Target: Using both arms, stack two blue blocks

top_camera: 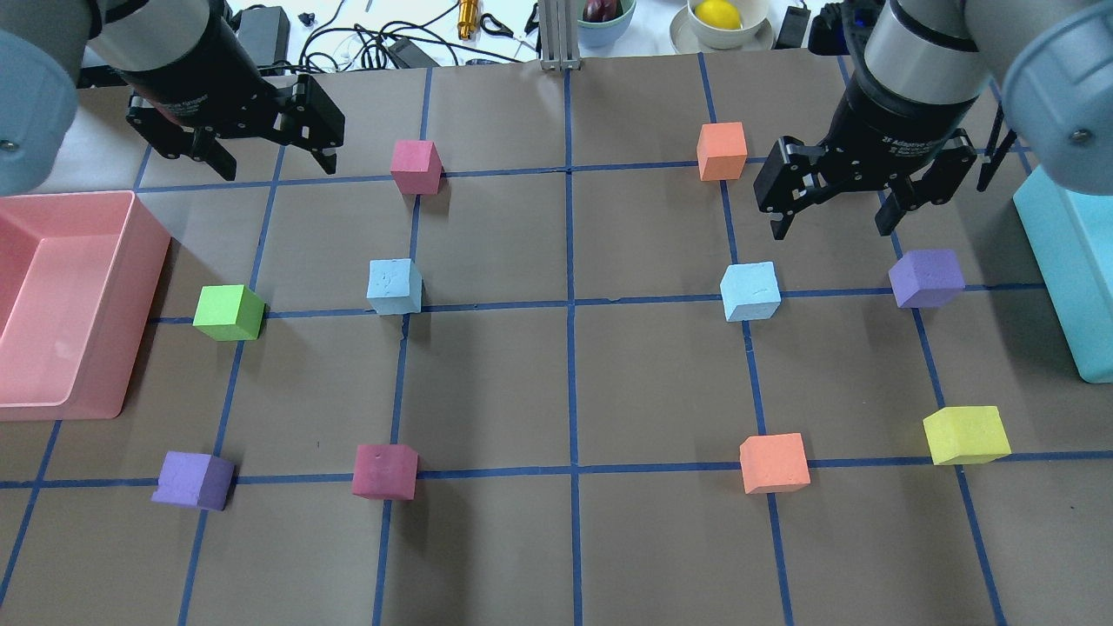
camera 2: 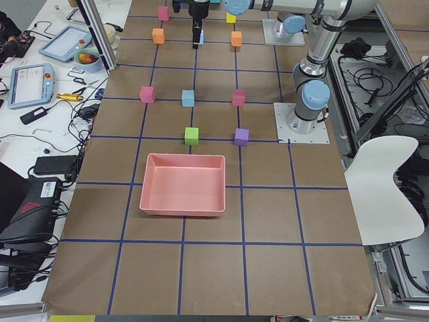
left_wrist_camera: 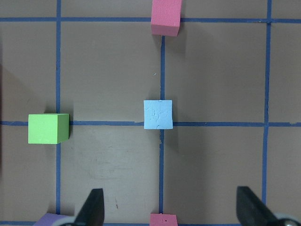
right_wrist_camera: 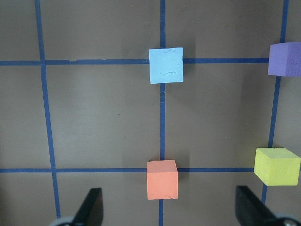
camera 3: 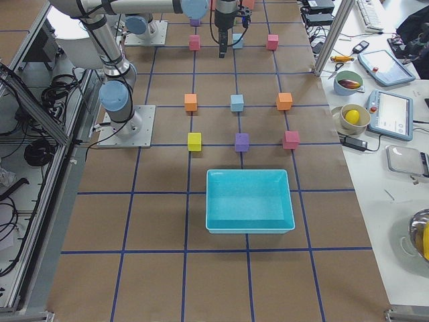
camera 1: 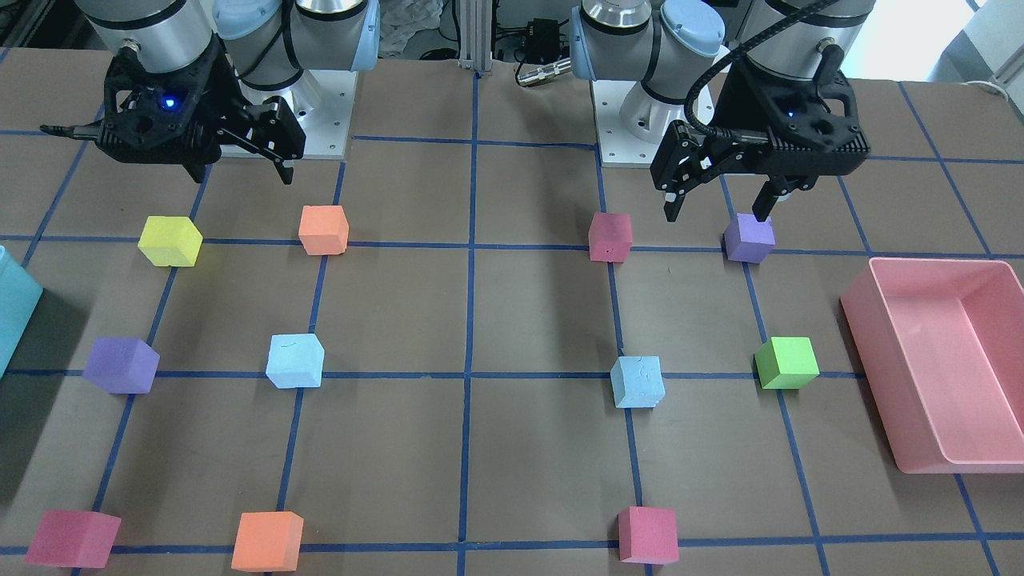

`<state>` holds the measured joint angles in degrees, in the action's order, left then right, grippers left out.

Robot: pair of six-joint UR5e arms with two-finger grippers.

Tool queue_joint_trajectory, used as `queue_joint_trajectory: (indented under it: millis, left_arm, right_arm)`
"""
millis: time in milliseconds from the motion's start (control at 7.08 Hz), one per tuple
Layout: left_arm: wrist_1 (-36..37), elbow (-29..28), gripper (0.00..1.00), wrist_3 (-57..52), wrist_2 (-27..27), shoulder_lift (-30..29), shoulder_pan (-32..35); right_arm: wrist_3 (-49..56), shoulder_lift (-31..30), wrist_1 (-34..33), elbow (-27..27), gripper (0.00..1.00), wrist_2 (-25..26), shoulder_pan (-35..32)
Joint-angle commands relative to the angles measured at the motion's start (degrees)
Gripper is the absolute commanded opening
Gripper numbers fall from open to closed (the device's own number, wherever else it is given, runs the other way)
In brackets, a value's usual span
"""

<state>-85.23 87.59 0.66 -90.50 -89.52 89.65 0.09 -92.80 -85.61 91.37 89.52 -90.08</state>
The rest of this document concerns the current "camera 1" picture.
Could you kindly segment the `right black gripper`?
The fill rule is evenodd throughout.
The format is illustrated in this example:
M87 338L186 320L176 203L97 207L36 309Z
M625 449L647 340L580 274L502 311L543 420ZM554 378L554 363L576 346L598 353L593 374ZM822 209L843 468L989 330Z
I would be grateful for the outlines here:
M144 70L139 52L125 45L106 68L102 117L40 131L94 142L118 162L180 165L197 186L207 182L224 145L270 160L282 183L292 186L306 141L282 96L259 105L245 98L217 36L195 61L161 74Z

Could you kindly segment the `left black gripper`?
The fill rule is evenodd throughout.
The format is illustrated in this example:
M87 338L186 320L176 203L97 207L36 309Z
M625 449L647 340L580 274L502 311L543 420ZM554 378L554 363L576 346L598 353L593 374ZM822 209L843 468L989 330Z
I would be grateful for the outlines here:
M679 218L684 194L720 174L778 180L766 180L754 200L754 218L767 222L779 191L851 174L867 160L871 148L840 70L845 52L825 48L818 57L809 79L793 80L743 55L732 63L706 131L684 121L666 128L650 173L667 222Z

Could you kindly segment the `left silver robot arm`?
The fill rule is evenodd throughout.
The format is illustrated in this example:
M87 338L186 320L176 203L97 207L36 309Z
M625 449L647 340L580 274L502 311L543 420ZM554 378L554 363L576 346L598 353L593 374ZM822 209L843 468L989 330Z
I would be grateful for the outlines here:
M841 66L871 1L754 1L728 54L726 23L703 1L582 1L570 16L574 75L633 81L682 112L648 121L652 186L676 222L688 193L724 174L760 174L760 222L794 190L852 174L871 149Z

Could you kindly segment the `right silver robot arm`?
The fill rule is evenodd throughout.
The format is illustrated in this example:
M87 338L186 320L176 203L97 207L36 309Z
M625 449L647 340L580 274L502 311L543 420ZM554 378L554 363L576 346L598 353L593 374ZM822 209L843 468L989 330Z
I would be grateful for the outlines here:
M128 164L179 165L201 182L224 146L270 161L289 186L317 108L314 70L379 58L377 1L80 1L113 51L98 120L41 126Z

